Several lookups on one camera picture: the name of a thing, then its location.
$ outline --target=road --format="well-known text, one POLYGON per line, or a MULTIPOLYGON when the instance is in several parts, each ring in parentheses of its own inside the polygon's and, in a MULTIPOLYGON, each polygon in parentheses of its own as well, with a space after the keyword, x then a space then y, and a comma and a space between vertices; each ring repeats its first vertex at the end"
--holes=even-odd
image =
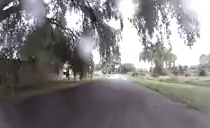
POLYGON ((103 80, 3 104, 0 128, 210 128, 210 122, 127 80, 103 80))

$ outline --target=willow tree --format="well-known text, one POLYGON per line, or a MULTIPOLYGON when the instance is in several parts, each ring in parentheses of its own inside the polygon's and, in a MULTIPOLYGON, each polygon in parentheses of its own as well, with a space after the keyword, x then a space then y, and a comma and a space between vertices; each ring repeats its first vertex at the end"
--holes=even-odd
MULTIPOLYGON (((176 19, 179 32, 185 43, 192 46, 199 37, 199 23, 193 11, 185 9, 184 0, 133 0, 137 6, 137 13, 130 19, 138 30, 142 45, 145 49, 152 49, 151 38, 154 31, 164 28, 160 34, 169 39, 171 35, 170 21, 176 19)), ((20 56, 27 36, 40 29, 39 25, 48 23, 50 28, 58 30, 67 37, 65 45, 70 53, 79 41, 85 29, 91 29, 97 39, 100 55, 109 60, 117 53, 120 31, 124 27, 123 16, 118 11, 120 0, 1 0, 0 1, 0 51, 7 48, 11 57, 20 56), (65 15, 76 12, 82 17, 81 30, 67 26, 65 15), (110 20, 120 21, 120 29, 112 28, 110 20)), ((48 37, 55 37, 53 31, 48 37)))

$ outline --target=tree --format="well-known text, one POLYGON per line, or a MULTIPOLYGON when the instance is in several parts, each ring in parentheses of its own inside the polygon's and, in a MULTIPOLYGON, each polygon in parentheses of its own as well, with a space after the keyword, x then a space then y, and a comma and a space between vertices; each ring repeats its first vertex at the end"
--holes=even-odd
POLYGON ((202 54, 200 56, 199 61, 200 61, 200 64, 199 64, 200 70, 202 70, 202 72, 204 72, 204 71, 210 72, 210 54, 207 54, 207 55, 202 54))
POLYGON ((120 68, 121 68, 121 73, 134 72, 136 70, 134 64, 131 63, 122 64, 120 68))
POLYGON ((164 75, 164 65, 171 68, 175 65, 176 55, 171 52, 172 48, 166 49, 162 41, 158 38, 153 49, 143 50, 139 55, 140 61, 151 62, 155 65, 153 73, 164 75))
MULTIPOLYGON (((112 52, 110 47, 115 48, 117 46, 116 35, 119 32, 112 29, 105 21, 116 19, 120 21, 121 28, 123 27, 122 16, 117 11, 119 5, 117 2, 116 0, 106 0, 105 2, 97 0, 50 0, 45 3, 43 0, 38 0, 34 3, 31 0, 4 0, 0 2, 0 39, 6 37, 4 39, 12 40, 14 43, 23 42, 24 39, 19 37, 25 37, 35 28, 32 24, 22 20, 24 18, 33 20, 29 18, 30 14, 34 14, 35 24, 43 23, 46 20, 76 39, 79 37, 78 31, 67 28, 64 18, 65 14, 72 10, 82 14, 82 29, 92 28, 95 31, 99 40, 100 54, 103 57, 109 57, 110 52, 112 52), (41 10, 40 12, 33 8, 36 5, 41 10)), ((166 27, 166 33, 171 34, 169 29, 170 16, 177 19, 182 33, 185 33, 184 37, 188 45, 193 45, 196 37, 199 36, 197 17, 193 11, 185 9, 186 5, 183 0, 134 0, 134 2, 139 6, 131 21, 138 29, 145 48, 151 47, 148 36, 152 36, 154 30, 160 29, 161 26, 158 24, 160 20, 162 26, 166 27)))
MULTIPOLYGON (((130 21, 138 30, 145 50, 156 49, 156 45, 150 40, 155 30, 169 39, 171 17, 177 19, 180 33, 187 45, 192 46, 199 37, 197 17, 194 12, 185 9, 183 0, 134 2, 138 5, 138 11, 130 21)), ((118 5, 117 0, 49 0, 47 3, 43 0, 0 1, 0 54, 2 52, 7 58, 17 58, 23 53, 39 54, 47 49, 52 51, 47 53, 55 54, 62 63, 71 62, 80 37, 90 29, 97 39, 95 45, 99 47, 101 58, 109 62, 111 56, 120 55, 118 42, 124 24, 123 16, 117 11, 118 5), (67 12, 81 14, 81 30, 71 29, 66 25, 67 12), (107 21, 112 19, 120 22, 120 29, 109 26, 107 21), (31 35, 35 35, 35 38, 30 39, 30 42, 38 39, 34 44, 39 47, 34 47, 34 51, 29 50, 32 45, 28 45, 28 37, 31 35)))

